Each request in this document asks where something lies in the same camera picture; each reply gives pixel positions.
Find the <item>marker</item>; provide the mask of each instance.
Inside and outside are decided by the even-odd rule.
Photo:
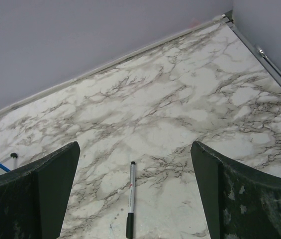
[[[126,225],[126,237],[132,239],[134,236],[134,206],[135,206],[135,176],[136,176],[136,163],[130,164],[130,194],[129,194],[129,213]]]

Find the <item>white marble surface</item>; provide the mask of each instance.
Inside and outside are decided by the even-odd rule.
[[[281,88],[216,24],[0,117],[0,159],[19,166],[75,140],[61,238],[125,238],[136,161],[136,238],[207,239],[191,144],[281,177]]]

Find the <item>lavender wall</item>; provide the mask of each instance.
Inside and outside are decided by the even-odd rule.
[[[0,109],[231,8],[232,0],[0,0]]]
[[[281,0],[234,0],[234,23],[281,70]]]

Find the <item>pen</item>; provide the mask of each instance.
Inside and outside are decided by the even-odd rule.
[[[129,212],[127,217],[126,225],[126,237],[132,239],[134,236],[134,206],[135,206],[135,175],[136,174],[136,163],[131,162],[130,164],[130,184],[129,184]]]

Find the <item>marble countertop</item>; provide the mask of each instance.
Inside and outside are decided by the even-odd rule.
[[[190,147],[281,177],[281,88],[225,24],[156,47],[0,117],[19,166],[78,141],[61,238],[125,238],[131,161],[136,238],[209,238]]]

